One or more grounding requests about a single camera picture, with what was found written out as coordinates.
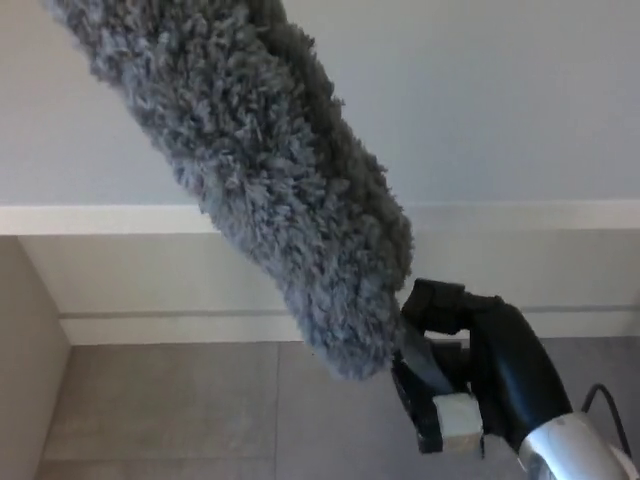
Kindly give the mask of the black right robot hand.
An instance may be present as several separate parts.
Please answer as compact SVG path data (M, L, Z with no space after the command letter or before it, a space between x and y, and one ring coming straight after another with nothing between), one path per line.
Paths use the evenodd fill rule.
M482 436L519 451L525 438L573 411L561 378L524 315L499 296L418 279L401 309L405 343L391 375L422 454L450 434L439 400L463 394L479 407Z

